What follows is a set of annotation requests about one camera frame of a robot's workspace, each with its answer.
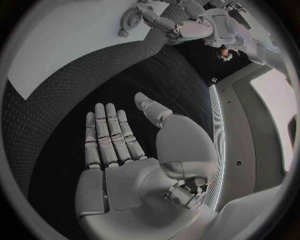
white panel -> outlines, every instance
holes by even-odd
[[[10,82],[26,100],[46,78],[73,60],[105,47],[143,40],[150,30],[144,23],[127,38],[118,36],[123,13],[136,3],[85,0],[52,9],[21,45],[8,73]],[[153,2],[152,6],[160,15],[168,4]]]
[[[251,81],[251,85],[267,106],[279,134],[283,154],[283,165],[289,171],[293,159],[293,148],[288,132],[288,123],[297,113],[297,102],[293,88],[286,76],[273,69]]]

perforated black fabric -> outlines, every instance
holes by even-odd
[[[169,6],[162,16],[177,23],[188,19],[177,6]],[[66,114],[105,81],[158,53],[167,41],[162,32],[152,29],[143,41],[89,53],[52,74],[27,100],[7,82],[3,139],[12,173],[25,196],[40,151]]]

dark hair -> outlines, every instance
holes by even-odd
[[[224,44],[222,44],[221,45],[221,50],[225,50],[225,49],[227,49],[227,47]]]

